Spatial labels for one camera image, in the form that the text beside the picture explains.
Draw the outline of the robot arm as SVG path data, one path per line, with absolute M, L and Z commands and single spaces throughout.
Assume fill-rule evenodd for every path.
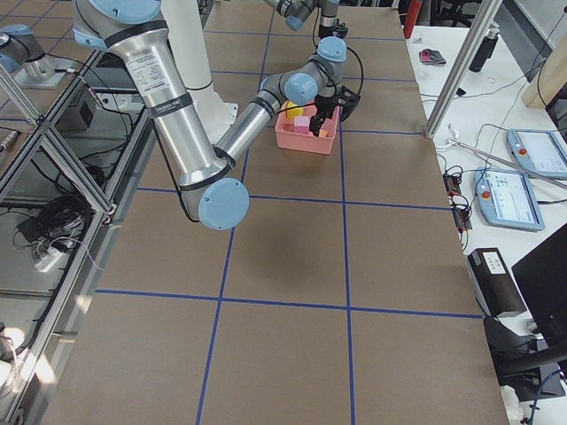
M 277 14 L 284 18 L 293 31 L 300 30 L 313 12 L 317 12 L 314 29 L 320 40 L 335 37 L 344 40 L 348 33 L 345 22 L 338 18 L 338 0 L 265 0 Z
M 335 111 L 348 117 L 359 96 L 343 85 L 346 26 L 335 1 L 274 1 L 292 29 L 321 13 L 315 53 L 299 69 L 265 79 L 240 113 L 214 92 L 202 21 L 194 1 L 76 1 L 75 40 L 125 64 L 167 153 L 179 169 L 178 196 L 190 220 L 214 230 L 245 217 L 249 194 L 230 176 L 264 127 L 290 104 L 312 104 L 318 135 Z

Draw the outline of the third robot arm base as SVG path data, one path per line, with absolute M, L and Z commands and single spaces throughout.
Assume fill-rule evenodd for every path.
M 1 28 L 1 66 L 28 89 L 54 89 L 66 75 L 73 74 L 73 60 L 52 58 L 24 24 Z

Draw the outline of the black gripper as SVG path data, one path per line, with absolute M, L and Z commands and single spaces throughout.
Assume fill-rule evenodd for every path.
M 342 86 L 338 93 L 331 97 L 317 95 L 315 97 L 316 114 L 310 118 L 309 131 L 319 136 L 323 121 L 331 119 L 337 107 L 341 108 L 340 119 L 347 120 L 359 104 L 359 94 Z

